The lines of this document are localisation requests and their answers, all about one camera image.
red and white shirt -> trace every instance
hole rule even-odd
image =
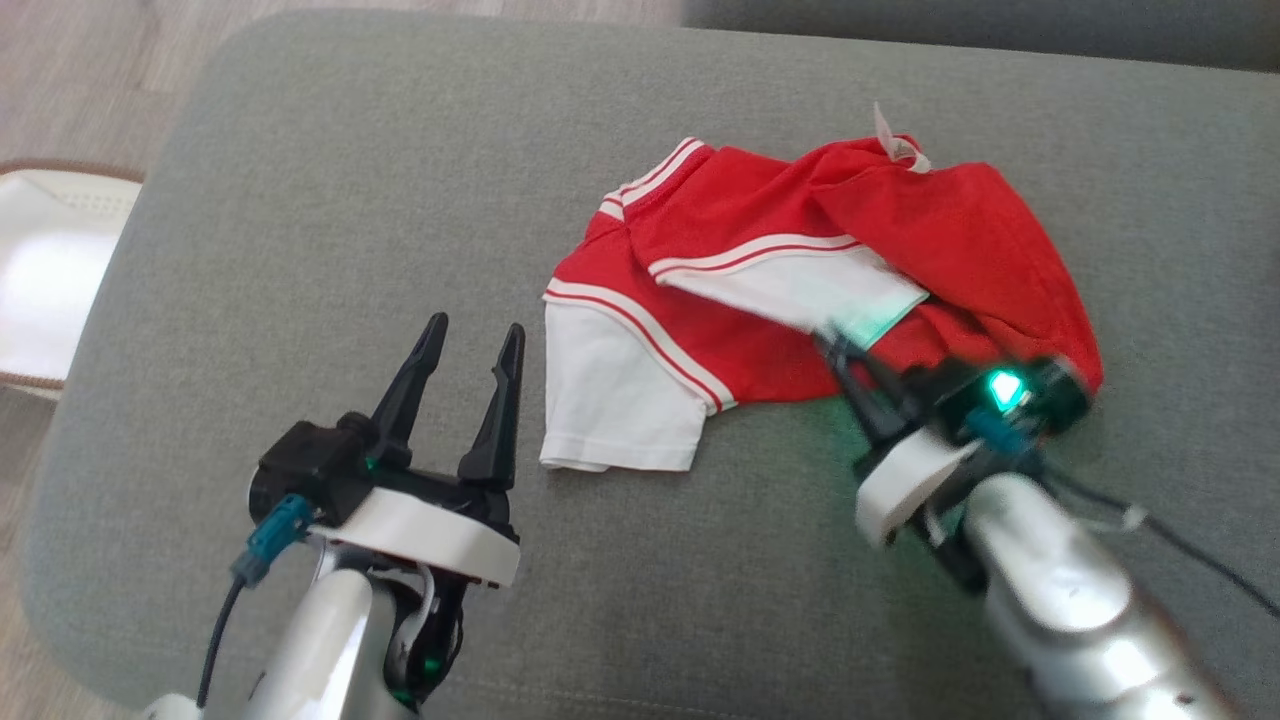
[[[1066,355],[1102,382],[1052,243],[991,167],[908,138],[795,163],[687,138],[604,196],[547,301],[548,466],[687,470],[708,415],[837,388],[813,332],[904,370]]]

black cable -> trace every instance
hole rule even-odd
[[[214,661],[218,660],[218,646],[223,643],[227,619],[230,618],[232,607],[236,605],[236,598],[239,597],[242,589],[244,589],[244,578],[237,575],[232,580],[232,589],[227,593],[227,600],[223,601],[223,610],[218,614],[218,621],[214,623],[214,634],[209,638],[209,651],[205,653],[205,671],[200,675],[200,692],[196,693],[196,707],[200,710],[204,710],[205,703],[209,702],[209,685],[214,680]]]
[[[1110,495],[1106,495],[1103,492],[1080,484],[1079,480],[1071,477],[1070,471],[1068,471],[1057,462],[1051,461],[1048,457],[1042,457],[1042,460],[1044,464],[1044,469],[1048,471],[1050,475],[1053,477],[1055,482],[1066,488],[1068,491],[1070,491],[1071,493],[1078,495],[1084,500],[1116,510],[1119,512],[1124,512],[1130,507],[1130,503],[1128,502],[1116,500]],[[1262,591],[1258,589],[1257,585],[1244,579],[1243,575],[1228,568],[1208,552],[1204,552],[1203,550],[1196,547],[1185,538],[1175,533],[1169,525],[1152,518],[1149,514],[1143,518],[1142,524],[1146,525],[1151,532],[1156,533],[1157,537],[1160,537],[1169,544],[1174,546],[1175,550],[1178,550],[1187,557],[1190,557],[1192,560],[1199,562],[1201,565],[1204,565],[1210,570],[1213,570],[1215,573],[1225,578],[1233,585],[1239,588],[1240,592],[1249,596],[1249,598],[1253,600],[1253,602],[1257,602],[1260,606],[1262,606],[1262,609],[1266,610],[1268,615],[1271,615],[1276,620],[1280,620],[1280,605],[1277,605],[1276,601],[1267,597]]]
[[[449,670],[453,669],[453,661],[457,660],[458,655],[462,652],[462,609],[461,607],[458,609],[458,621],[454,625],[454,633],[453,634],[454,634],[453,648],[449,651],[449,656],[444,661],[444,667],[440,671],[440,676],[442,678],[444,675],[449,674]]]

blue cable connector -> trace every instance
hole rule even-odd
[[[315,523],[315,510],[300,495],[287,495],[271,509],[262,524],[246,541],[247,547],[232,564],[232,575],[255,588],[271,569],[275,559],[307,534]]]
[[[1036,450],[1036,442],[1025,433],[1016,430],[1004,418],[978,407],[965,415],[965,425],[973,434],[987,441],[996,452],[1011,457],[1023,457]]]

white stripe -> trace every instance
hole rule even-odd
[[[596,213],[604,213],[614,220],[622,220],[622,206],[617,202],[600,202],[600,209]]]
[[[847,234],[841,234],[836,237],[815,237],[812,234],[797,234],[797,233],[778,233],[767,234],[750,240],[739,245],[732,250],[727,250],[718,255],[708,255],[707,258],[663,258],[662,260],[655,260],[649,265],[649,274],[657,275],[658,273],[669,268],[681,268],[690,270],[704,270],[705,268],[714,268],[717,265],[724,265],[727,263],[735,263],[763,250],[769,250],[771,247],[781,247],[783,245],[801,245],[812,250],[818,251],[831,251],[832,249],[840,247],[841,245],[849,245],[854,242],[854,238]],[[849,250],[858,250],[858,247],[850,247]],[[787,254],[800,254],[804,250],[792,250]],[[774,258],[776,255],[760,255],[762,260]],[[722,272],[733,272],[742,269],[741,265],[732,268],[724,268]]]
[[[690,357],[687,352],[685,352],[678,345],[676,345],[676,341],[672,340],[669,334],[667,334],[667,331],[663,329],[663,327],[658,323],[658,319],[650,315],[649,311],[645,310],[635,300],[631,300],[630,297],[622,295],[621,292],[612,291],[605,287],[581,284],[581,283],[567,283],[558,281],[556,278],[552,278],[552,282],[547,284],[547,290],[566,295],[581,295],[585,297],[604,300],[626,310],[631,315],[631,318],[635,318],[635,322],[640,323],[644,327],[644,329],[653,338],[653,342],[657,343],[659,347],[662,347],[662,351],[667,354],[667,357],[671,357],[671,361],[667,361],[667,359],[663,357],[662,354],[657,352],[655,348],[650,347],[649,338],[644,337],[644,333],[640,333],[639,329],[635,328],[635,324],[630,318],[618,314],[612,307],[608,307],[599,302],[593,302],[590,300],[556,297],[552,295],[543,296],[543,300],[545,300],[547,302],[558,302],[561,305],[579,305],[582,307],[593,307],[595,310],[612,315],[616,320],[622,323],[623,327],[630,329],[632,334],[635,334],[640,340],[640,342],[644,343],[644,346],[650,350],[654,359],[658,360],[658,363],[660,363],[663,366],[666,366],[668,372],[672,374],[672,377],[675,377],[677,380],[680,380],[681,384],[694,391],[695,393],[698,393],[699,397],[701,397],[708,402],[709,405],[708,414],[716,411],[717,398],[721,401],[721,405],[723,406],[724,410],[728,410],[730,407],[736,405],[736,401],[733,400],[733,393],[730,392],[728,387],[726,387],[724,383],[719,380],[719,378],[713,375],[710,370],[703,368],[696,360]],[[698,387],[698,384],[691,383],[689,378],[681,374],[681,370],[696,378],[698,382],[707,386],[713,393],[716,393],[717,397],[708,396],[707,391]]]
[[[634,179],[634,181],[623,184],[620,190],[631,190],[634,187],[639,187],[639,186],[649,182],[649,179],[653,178],[653,176],[658,174],[658,170],[660,170],[663,168],[663,165],[666,165],[672,158],[675,158],[676,152],[680,152],[680,149],[684,147],[685,143],[689,142],[690,140],[694,140],[694,138],[692,137],[686,137],[685,140],[681,140],[680,142],[677,142],[676,147],[673,147],[671,150],[671,152],[668,152],[667,156],[662,159],[662,163],[658,163],[653,168],[649,168],[648,173],[645,173],[645,174],[637,177],[636,179]]]
[[[694,142],[689,143],[689,147],[681,150],[680,155],[676,155],[676,159],[669,165],[667,165],[666,170],[654,176],[653,179],[643,184],[639,184],[636,187],[623,186],[622,190],[620,191],[622,192],[622,204],[630,205],[636,200],[640,200],[645,195],[649,195],[650,192],[657,190],[662,183],[667,182],[667,179],[671,176],[676,174],[676,170],[678,170],[680,167],[685,164],[685,160],[687,160],[690,155],[696,152],[699,147],[705,147],[705,146],[707,145],[700,140],[695,140]]]

gray sofa cushion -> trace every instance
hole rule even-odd
[[[1062,445],[1280,593],[1274,193],[1280,78],[1089,59],[385,12],[268,20],[211,63],[147,179],[40,470],[26,607],[90,688],[195,691],[257,456],[371,410],[435,310],[413,438],[451,470],[511,322],[530,329],[509,591],[468,596],[433,717],[1030,717],[915,542],[868,548],[835,401],[708,423],[689,475],[548,474],[540,291],[603,192],[698,135],[795,158],[879,100],[936,164],[986,160],[1039,214],[1110,372]],[[1258,716],[1276,628],[1146,538],[1121,555]],[[310,560],[232,619],[244,697]]]

